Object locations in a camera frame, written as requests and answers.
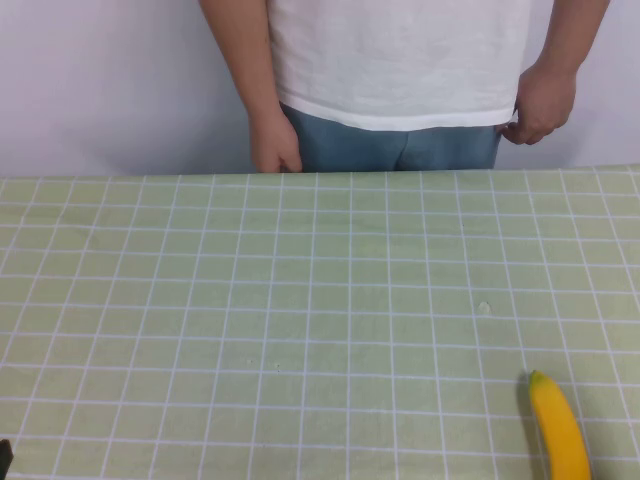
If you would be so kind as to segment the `person's right hand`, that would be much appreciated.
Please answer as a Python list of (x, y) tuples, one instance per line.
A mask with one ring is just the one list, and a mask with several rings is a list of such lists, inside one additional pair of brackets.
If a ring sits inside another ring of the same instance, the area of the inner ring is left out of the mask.
[(297, 134), (279, 106), (269, 112), (251, 112), (249, 131), (251, 157), (258, 172), (302, 171)]

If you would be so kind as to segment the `person's left hand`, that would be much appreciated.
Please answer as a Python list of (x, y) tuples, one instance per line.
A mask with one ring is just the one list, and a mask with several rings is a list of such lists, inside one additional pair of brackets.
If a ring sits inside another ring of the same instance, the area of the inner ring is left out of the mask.
[(516, 117), (498, 128), (515, 145), (535, 145), (564, 126), (573, 110), (577, 73), (534, 64), (521, 76)]

